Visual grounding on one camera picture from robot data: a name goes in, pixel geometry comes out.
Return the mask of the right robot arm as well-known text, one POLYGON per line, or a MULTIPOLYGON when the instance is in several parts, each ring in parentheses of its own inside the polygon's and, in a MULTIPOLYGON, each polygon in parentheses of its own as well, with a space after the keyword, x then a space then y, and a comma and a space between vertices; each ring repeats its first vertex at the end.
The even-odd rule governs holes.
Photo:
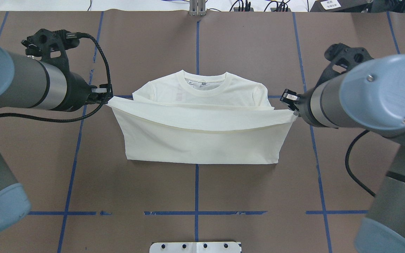
POLYGON ((359 253, 405 253, 405 54, 375 59, 365 52, 327 56, 329 66, 304 93, 285 90, 281 101, 313 127, 360 129, 345 156, 366 134, 395 152, 354 247, 359 253))

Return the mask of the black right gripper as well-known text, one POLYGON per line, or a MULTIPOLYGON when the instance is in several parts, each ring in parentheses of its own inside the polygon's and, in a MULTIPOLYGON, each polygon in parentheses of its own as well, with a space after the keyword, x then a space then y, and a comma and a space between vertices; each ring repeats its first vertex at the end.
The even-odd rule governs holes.
POLYGON ((305 93, 296 93, 290 89, 285 89, 280 96, 280 101, 287 106, 296 106, 299 111, 299 116, 309 125, 317 125, 310 102, 314 90, 309 90, 305 93))

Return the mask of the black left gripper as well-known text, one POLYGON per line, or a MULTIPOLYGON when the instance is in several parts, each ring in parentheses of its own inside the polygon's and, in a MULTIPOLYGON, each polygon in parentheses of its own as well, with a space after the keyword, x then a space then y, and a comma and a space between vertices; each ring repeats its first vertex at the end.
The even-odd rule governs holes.
POLYGON ((77 111, 84 105, 108 103, 113 98, 113 89, 108 84, 99 87, 89 85, 80 75, 70 72, 66 75, 67 92, 63 102, 66 112, 77 111))

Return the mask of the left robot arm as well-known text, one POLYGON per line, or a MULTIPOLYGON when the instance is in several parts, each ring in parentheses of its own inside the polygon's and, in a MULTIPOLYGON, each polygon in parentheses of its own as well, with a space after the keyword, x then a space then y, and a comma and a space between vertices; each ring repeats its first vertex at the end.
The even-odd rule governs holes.
POLYGON ((17 215, 17 224, 0 232, 0 243, 23 243, 42 232, 61 234, 69 215, 70 198, 82 134, 90 162, 107 157, 108 143, 120 135, 111 109, 104 106, 84 121, 67 124, 19 117, 0 118, 0 152, 24 186, 32 215, 17 215))

